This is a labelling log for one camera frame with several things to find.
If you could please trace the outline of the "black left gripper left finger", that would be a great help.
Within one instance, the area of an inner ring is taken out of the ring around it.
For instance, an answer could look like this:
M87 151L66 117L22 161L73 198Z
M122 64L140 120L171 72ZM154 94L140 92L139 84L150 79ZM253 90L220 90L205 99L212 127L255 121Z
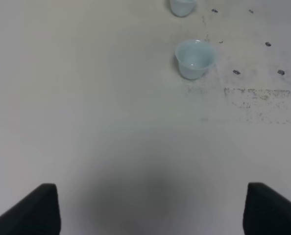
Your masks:
M0 235L58 235L61 216L55 184L41 184L0 216Z

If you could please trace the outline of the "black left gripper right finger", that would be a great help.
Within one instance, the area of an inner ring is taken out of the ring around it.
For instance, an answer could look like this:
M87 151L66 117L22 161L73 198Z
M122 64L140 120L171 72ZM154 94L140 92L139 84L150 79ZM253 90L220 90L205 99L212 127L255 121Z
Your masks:
M291 201L264 183L249 183L242 227L245 235L291 235Z

